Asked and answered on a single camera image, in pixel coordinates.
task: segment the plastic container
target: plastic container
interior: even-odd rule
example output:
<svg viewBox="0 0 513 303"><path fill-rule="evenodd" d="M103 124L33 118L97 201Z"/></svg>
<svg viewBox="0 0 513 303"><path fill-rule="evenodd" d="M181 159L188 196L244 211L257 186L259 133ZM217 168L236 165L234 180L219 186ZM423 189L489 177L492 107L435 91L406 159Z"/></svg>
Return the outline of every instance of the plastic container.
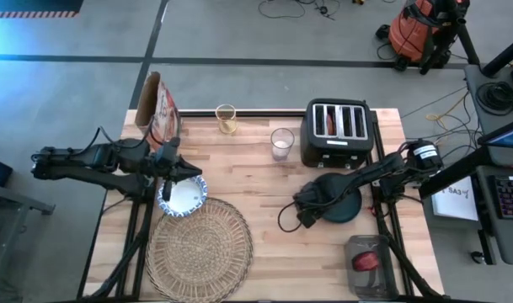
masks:
<svg viewBox="0 0 513 303"><path fill-rule="evenodd" d="M398 289L388 240L384 236L352 236L345 245L348 286L362 300L394 300Z"/></svg>

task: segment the black toaster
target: black toaster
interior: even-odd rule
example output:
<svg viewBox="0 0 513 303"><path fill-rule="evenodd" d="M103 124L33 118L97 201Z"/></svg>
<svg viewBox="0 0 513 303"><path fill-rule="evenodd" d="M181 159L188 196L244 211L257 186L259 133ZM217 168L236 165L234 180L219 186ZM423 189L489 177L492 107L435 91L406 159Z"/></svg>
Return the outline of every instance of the black toaster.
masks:
<svg viewBox="0 0 513 303"><path fill-rule="evenodd" d="M316 98L301 124L301 160L308 167L356 169L374 146L371 111L364 101Z"/></svg>

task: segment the keyboard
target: keyboard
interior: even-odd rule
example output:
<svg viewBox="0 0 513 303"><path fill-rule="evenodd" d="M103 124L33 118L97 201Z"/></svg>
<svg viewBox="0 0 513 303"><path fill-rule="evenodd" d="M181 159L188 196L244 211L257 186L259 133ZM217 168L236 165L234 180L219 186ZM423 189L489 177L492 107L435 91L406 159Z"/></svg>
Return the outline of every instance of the keyboard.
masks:
<svg viewBox="0 0 513 303"><path fill-rule="evenodd" d="M513 177L495 177L497 201L500 216L504 219L513 219Z"/></svg>

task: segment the blue rimmed plate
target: blue rimmed plate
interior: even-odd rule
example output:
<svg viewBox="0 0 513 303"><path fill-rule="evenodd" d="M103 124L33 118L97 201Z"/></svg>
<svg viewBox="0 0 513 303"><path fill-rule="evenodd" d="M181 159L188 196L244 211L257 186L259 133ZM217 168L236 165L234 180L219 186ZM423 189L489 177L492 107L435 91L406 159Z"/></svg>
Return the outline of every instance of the blue rimmed plate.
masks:
<svg viewBox="0 0 513 303"><path fill-rule="evenodd" d="M172 186L170 201L163 199L163 187L158 190L157 202L166 215L184 217L198 210L207 198L207 183L202 176L188 178Z"/></svg>

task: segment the computer monitor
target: computer monitor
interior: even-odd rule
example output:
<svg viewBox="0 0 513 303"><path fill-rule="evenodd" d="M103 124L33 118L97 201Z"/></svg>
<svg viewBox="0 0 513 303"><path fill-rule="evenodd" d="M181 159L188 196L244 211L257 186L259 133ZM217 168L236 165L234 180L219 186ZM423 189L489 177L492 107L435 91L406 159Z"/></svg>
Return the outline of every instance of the computer monitor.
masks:
<svg viewBox="0 0 513 303"><path fill-rule="evenodd" d="M478 138L478 144L513 148L513 122Z"/></svg>

